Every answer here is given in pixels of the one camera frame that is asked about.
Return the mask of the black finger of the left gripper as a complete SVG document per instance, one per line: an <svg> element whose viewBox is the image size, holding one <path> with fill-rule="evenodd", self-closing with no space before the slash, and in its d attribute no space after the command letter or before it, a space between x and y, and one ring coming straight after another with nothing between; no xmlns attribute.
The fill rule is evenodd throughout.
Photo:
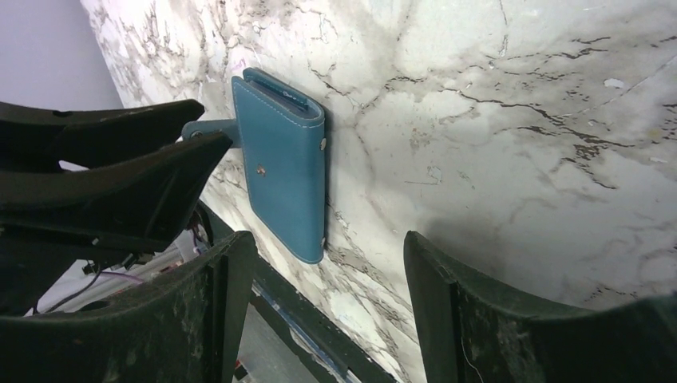
<svg viewBox="0 0 677 383"><path fill-rule="evenodd" d="M87 171L2 172L1 243L161 251L187 227L231 146L217 132Z"/></svg>
<svg viewBox="0 0 677 383"><path fill-rule="evenodd" d="M58 111L1 104L1 168L58 172L64 160L99 168L173 144L204 106L188 99L133 109Z"/></svg>

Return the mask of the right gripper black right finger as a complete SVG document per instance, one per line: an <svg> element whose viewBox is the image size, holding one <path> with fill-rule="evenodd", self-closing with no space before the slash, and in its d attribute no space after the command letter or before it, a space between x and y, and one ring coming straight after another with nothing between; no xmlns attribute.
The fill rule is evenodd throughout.
<svg viewBox="0 0 677 383"><path fill-rule="evenodd" d="M673 382L676 296L586 310L509 286L410 231L403 258L430 382Z"/></svg>

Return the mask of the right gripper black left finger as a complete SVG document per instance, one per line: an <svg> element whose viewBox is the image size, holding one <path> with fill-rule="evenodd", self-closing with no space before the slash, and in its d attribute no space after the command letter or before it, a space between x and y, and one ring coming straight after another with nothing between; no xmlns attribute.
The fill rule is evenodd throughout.
<svg viewBox="0 0 677 383"><path fill-rule="evenodd" d="M229 382L258 250L237 231L205 255L74 313L1 319L4 382Z"/></svg>

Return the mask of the blue leather card holder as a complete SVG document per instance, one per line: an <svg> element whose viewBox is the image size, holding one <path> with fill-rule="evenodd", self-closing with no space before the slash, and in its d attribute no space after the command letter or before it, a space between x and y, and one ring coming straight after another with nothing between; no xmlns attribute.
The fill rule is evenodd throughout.
<svg viewBox="0 0 677 383"><path fill-rule="evenodd" d="M243 153L251 209L300 261L323 259L326 129L321 104L257 68L232 78L235 117L187 123L188 140L222 132Z"/></svg>

